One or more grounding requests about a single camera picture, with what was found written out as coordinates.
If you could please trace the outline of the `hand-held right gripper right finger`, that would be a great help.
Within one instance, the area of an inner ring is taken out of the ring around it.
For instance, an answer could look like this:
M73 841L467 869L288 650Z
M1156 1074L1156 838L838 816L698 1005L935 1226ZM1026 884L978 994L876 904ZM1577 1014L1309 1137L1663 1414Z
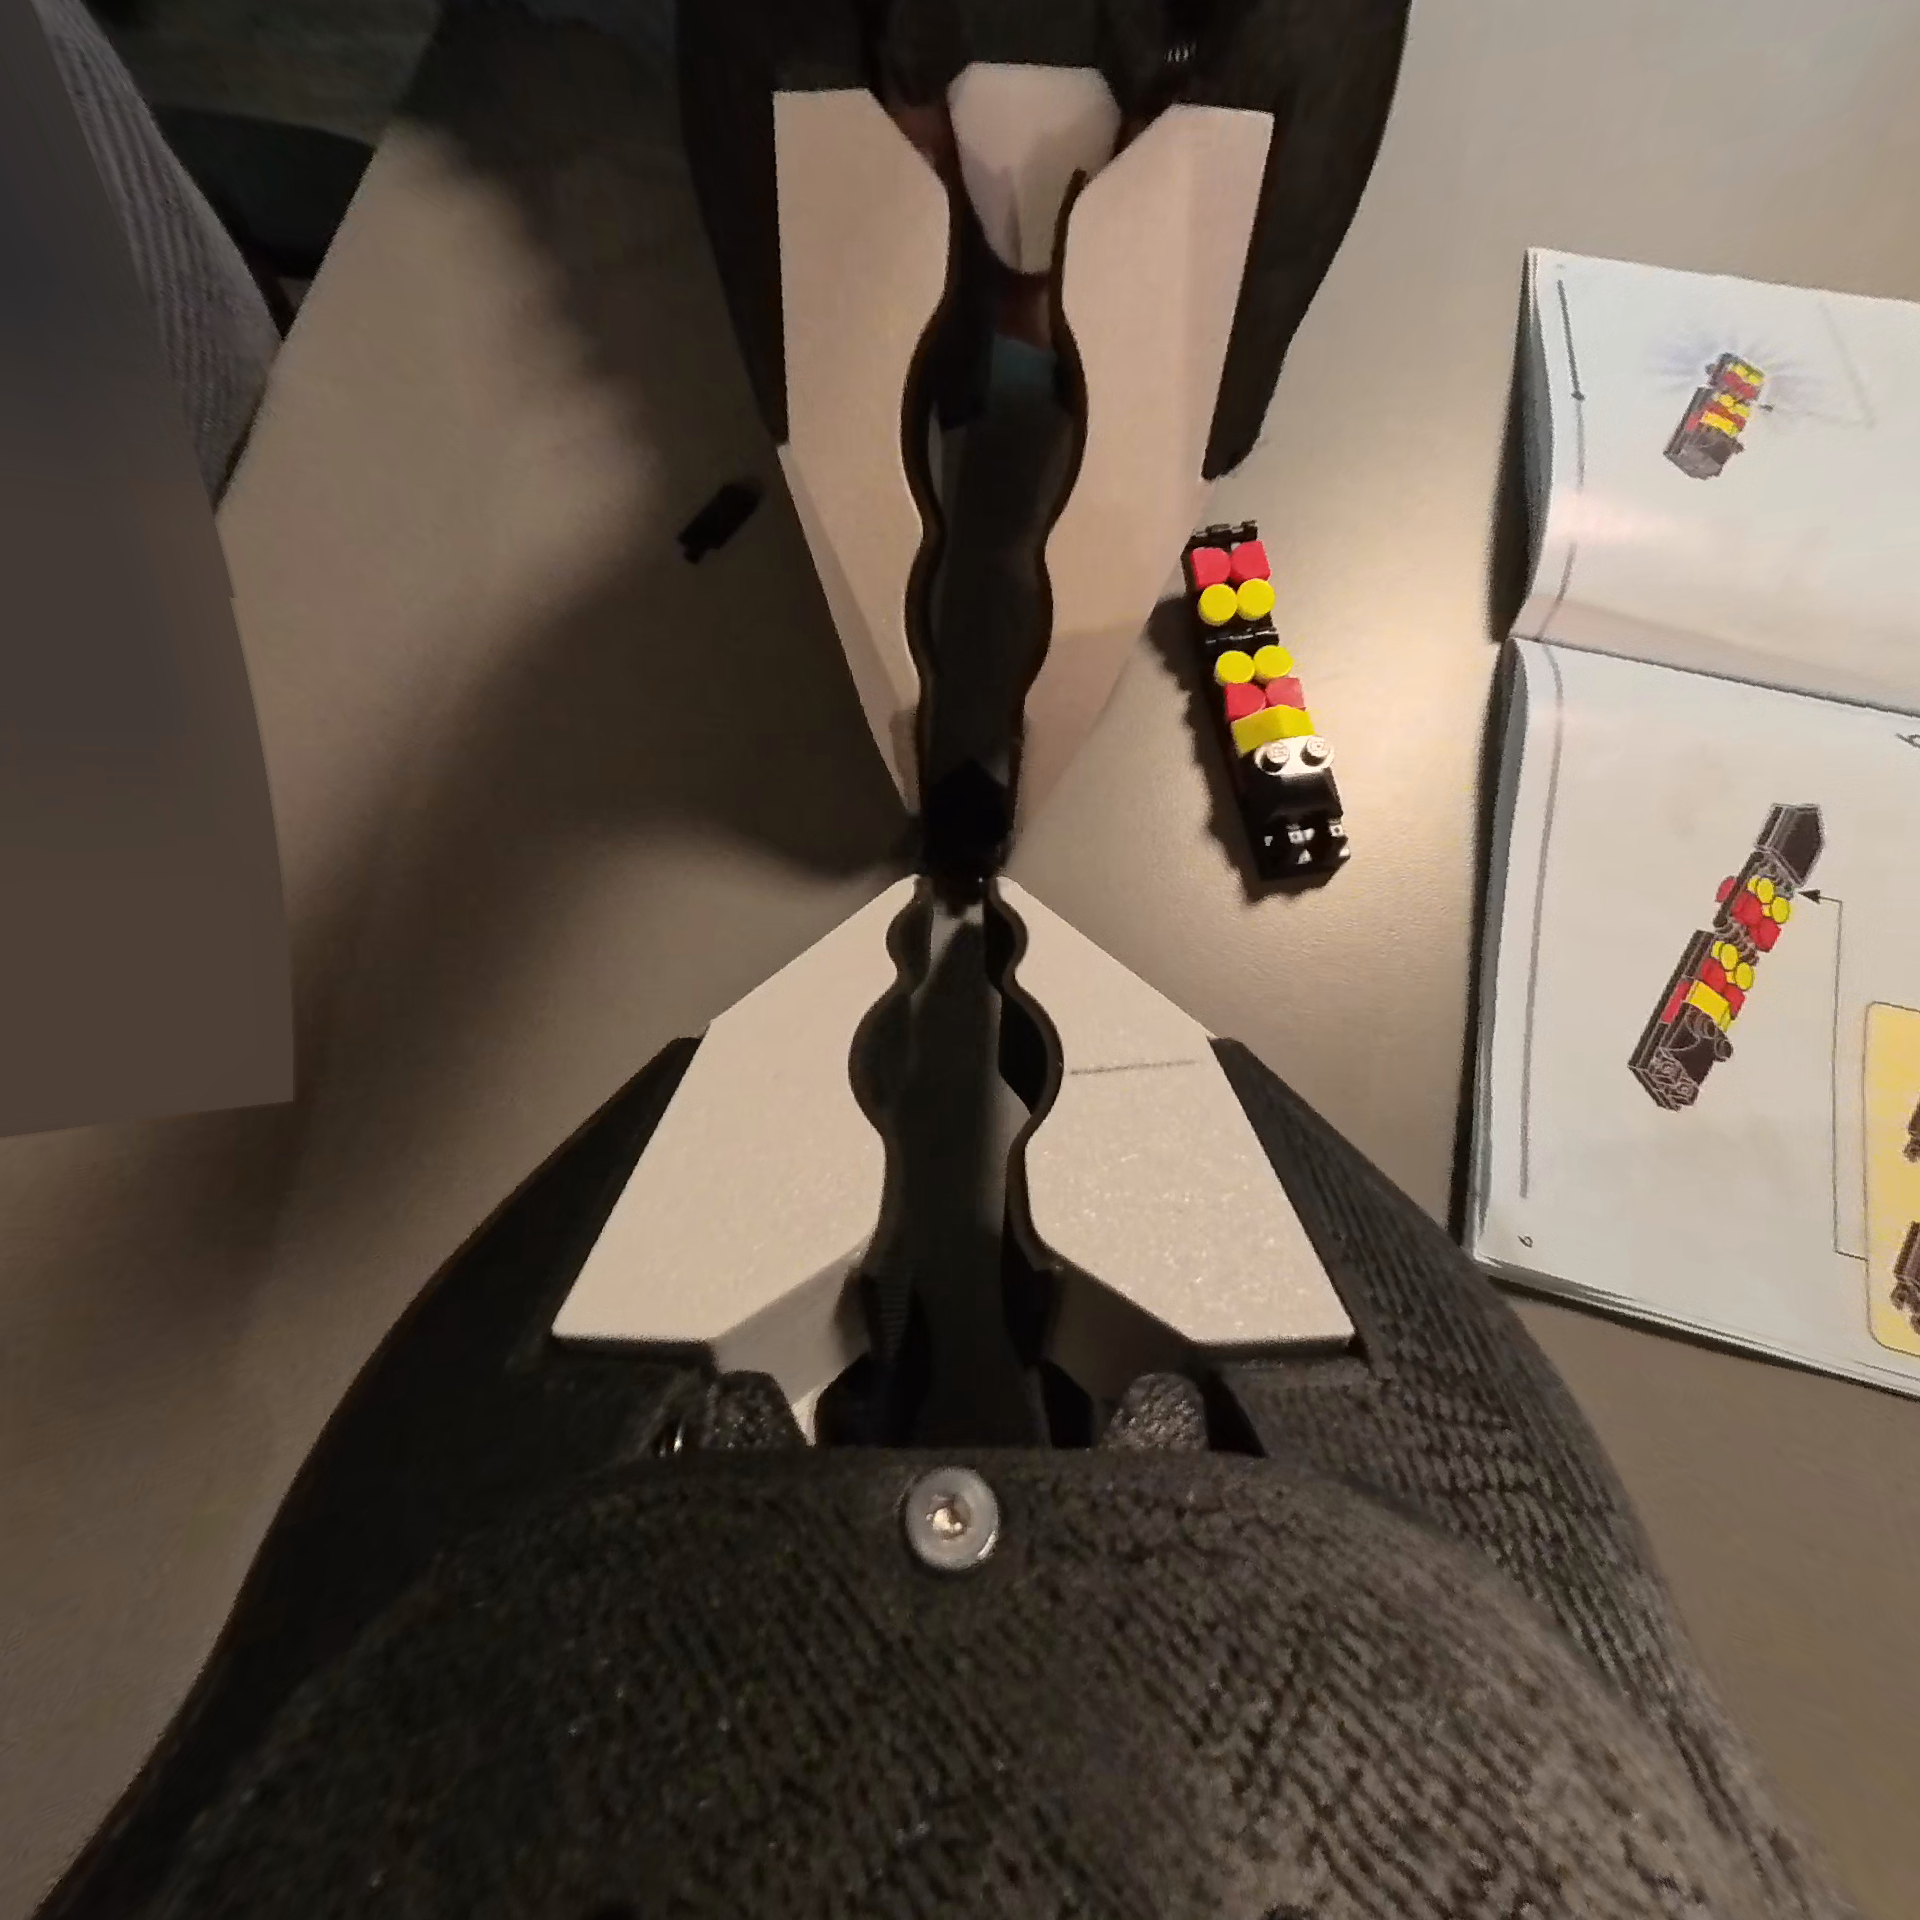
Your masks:
M1340 1353L1354 1321L1212 1031L1016 882L993 884L1016 1302L1040 1357Z

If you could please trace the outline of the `lego instruction booklet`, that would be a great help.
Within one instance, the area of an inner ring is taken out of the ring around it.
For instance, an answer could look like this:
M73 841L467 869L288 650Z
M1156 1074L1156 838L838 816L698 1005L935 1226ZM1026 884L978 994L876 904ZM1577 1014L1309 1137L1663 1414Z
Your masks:
M1468 1245L1917 1397L1917 307L1525 261Z

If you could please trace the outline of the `black red yellow lego model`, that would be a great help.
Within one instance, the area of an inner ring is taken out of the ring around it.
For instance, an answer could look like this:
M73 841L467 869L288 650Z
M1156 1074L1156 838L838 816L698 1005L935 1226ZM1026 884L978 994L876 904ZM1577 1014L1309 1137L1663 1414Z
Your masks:
M1273 623L1257 521L1195 531L1181 549L1191 636L1236 825L1268 884L1327 882L1351 857L1334 753Z

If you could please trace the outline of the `person's grey knit clothing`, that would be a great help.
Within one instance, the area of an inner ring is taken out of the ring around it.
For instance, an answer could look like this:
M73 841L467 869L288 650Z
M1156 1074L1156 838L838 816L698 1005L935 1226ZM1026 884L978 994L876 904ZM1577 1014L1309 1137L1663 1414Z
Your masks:
M156 319L208 499L222 506L266 397L282 330L243 248L82 2L37 2Z

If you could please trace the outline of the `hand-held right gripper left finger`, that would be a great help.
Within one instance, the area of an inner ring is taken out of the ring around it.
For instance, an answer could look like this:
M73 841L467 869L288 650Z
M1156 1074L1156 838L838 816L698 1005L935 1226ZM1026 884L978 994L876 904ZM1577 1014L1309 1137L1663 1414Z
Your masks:
M901 879L718 1016L555 1321L560 1341L693 1352L719 1371L845 1371L847 1283L883 1213L851 1047L898 986Z

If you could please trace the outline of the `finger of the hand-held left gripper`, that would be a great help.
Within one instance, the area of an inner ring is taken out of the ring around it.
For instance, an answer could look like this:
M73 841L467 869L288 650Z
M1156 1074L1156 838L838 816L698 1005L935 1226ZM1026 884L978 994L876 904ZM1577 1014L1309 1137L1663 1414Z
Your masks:
M1022 701L1019 819L1099 720L1208 501L1270 139L1268 111L1176 104L1071 201L1060 298L1083 437L1044 544L1055 617Z
M948 196L868 89L779 89L781 468L876 750L918 816L909 371L948 280Z

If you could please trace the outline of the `small wide black lego piece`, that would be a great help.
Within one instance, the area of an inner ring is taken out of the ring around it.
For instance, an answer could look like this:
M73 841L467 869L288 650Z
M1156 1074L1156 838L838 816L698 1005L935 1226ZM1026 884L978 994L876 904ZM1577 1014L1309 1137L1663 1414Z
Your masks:
M923 830L935 867L993 869L1011 830L1007 788L981 761L962 761L931 781Z

